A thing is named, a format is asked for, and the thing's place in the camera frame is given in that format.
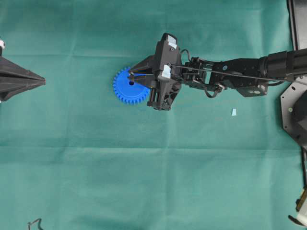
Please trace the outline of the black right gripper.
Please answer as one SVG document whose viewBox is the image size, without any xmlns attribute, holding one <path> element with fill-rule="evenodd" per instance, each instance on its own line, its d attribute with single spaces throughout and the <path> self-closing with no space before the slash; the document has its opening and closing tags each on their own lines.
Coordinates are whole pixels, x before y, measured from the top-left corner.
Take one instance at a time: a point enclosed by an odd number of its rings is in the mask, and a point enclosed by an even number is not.
<svg viewBox="0 0 307 230">
<path fill-rule="evenodd" d="M 178 66 L 182 64 L 177 38 L 164 33 L 157 43 L 155 54 L 130 68 L 130 73 L 153 73 L 153 75 L 134 74 L 134 82 L 151 88 L 147 105 L 156 110 L 169 111 L 181 90 Z"/>
</svg>

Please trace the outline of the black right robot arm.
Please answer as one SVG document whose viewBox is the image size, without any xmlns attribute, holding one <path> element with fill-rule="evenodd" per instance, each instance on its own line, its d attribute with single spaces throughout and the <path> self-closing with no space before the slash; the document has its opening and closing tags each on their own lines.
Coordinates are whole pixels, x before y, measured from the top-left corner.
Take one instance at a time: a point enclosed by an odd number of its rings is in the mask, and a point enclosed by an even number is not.
<svg viewBox="0 0 307 230">
<path fill-rule="evenodd" d="M 253 97 L 283 82 L 301 84 L 299 78 L 307 73 L 306 49 L 220 62 L 189 57 L 182 63 L 182 53 L 177 38 L 164 33 L 155 53 L 128 71 L 130 81 L 150 90 L 149 107 L 169 111 L 182 85 L 204 91 L 209 98 L 228 88 Z"/>
</svg>

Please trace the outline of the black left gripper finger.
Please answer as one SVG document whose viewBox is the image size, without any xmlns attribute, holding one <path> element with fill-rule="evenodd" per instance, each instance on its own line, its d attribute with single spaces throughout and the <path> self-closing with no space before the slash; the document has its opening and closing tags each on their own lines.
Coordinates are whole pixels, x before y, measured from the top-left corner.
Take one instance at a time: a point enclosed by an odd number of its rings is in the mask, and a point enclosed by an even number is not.
<svg viewBox="0 0 307 230">
<path fill-rule="evenodd" d="M 7 101 L 11 97 L 22 92 L 32 90 L 46 84 L 46 80 L 27 79 L 27 78 L 0 78 L 0 100 Z"/>
<path fill-rule="evenodd" d="M 33 73 L 30 70 L 24 69 L 17 64 L 9 61 L 4 57 L 0 57 L 0 76 L 1 77 L 15 77 L 15 78 L 24 78 L 32 79 L 38 81 L 45 81 L 46 79 Z"/>
</svg>

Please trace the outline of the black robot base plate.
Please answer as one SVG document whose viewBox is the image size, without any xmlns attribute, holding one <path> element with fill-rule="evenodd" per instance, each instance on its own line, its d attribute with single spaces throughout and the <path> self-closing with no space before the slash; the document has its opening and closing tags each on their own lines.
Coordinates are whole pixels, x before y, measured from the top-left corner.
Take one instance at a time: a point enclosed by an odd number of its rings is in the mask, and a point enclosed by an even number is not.
<svg viewBox="0 0 307 230">
<path fill-rule="evenodd" d="M 299 146 L 307 148 L 307 86 L 292 83 L 281 95 L 283 128 Z"/>
</svg>

